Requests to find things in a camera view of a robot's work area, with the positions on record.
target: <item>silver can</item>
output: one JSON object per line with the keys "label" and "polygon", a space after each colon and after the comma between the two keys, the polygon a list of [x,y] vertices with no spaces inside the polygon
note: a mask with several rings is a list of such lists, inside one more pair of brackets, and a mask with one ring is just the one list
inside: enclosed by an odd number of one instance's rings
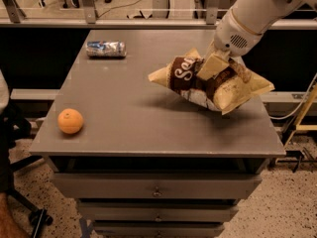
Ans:
{"label": "silver can", "polygon": [[86,52],[89,57],[124,58],[127,54],[124,42],[87,42]]}

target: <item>gray tabletop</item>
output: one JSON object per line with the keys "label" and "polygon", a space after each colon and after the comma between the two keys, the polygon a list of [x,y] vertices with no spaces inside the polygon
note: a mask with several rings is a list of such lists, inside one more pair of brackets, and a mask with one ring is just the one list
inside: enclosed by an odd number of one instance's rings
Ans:
{"label": "gray tabletop", "polygon": [[[195,47],[204,55],[213,30],[95,30],[86,41],[124,41],[125,59],[90,59],[81,49],[30,152],[43,156],[271,158],[285,154],[259,98],[229,115],[206,110],[148,74]],[[84,117],[72,136],[58,113]]]}

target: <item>cable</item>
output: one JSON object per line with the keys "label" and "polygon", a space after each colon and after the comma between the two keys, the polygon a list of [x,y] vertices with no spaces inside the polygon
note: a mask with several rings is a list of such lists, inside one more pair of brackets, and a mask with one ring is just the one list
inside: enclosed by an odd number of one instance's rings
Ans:
{"label": "cable", "polygon": [[288,115],[285,115],[283,117],[274,117],[274,116],[269,116],[270,119],[273,119],[273,120],[283,120],[283,119],[286,119],[288,118],[289,116],[292,116],[294,113],[296,113],[296,111],[298,110],[298,108],[304,103],[304,101],[306,100],[307,98],[307,95],[309,93],[309,89],[312,87],[312,85],[314,84],[315,80],[317,78],[317,73],[315,74],[313,80],[311,81],[311,83],[309,84],[308,88],[307,88],[307,91],[305,92],[301,102],[298,104],[298,106],[292,111],[290,112]]}
{"label": "cable", "polygon": [[108,13],[108,12],[110,12],[112,10],[119,9],[119,8],[124,8],[124,7],[128,7],[128,6],[132,6],[132,5],[136,5],[136,4],[138,4],[138,3],[142,2],[142,1],[144,1],[144,0],[138,0],[137,2],[132,3],[132,4],[127,4],[127,5],[121,5],[121,6],[113,7],[111,9],[109,9],[108,11],[105,11],[102,14],[98,15],[98,18],[101,18],[103,15],[105,15],[106,13]]}

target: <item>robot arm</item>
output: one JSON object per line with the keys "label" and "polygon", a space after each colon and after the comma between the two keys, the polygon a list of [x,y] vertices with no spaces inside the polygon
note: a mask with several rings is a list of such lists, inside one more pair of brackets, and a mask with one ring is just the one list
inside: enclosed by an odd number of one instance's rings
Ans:
{"label": "robot arm", "polygon": [[237,0],[217,27],[214,46],[230,57],[245,55],[278,19],[317,0]]}

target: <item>orange fruit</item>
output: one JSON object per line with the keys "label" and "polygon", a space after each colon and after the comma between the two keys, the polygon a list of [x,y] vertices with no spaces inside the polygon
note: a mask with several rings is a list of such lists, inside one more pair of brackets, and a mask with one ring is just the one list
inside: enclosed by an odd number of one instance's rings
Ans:
{"label": "orange fruit", "polygon": [[59,129],[66,134],[77,133],[82,125],[82,115],[75,109],[66,108],[62,110],[57,118]]}

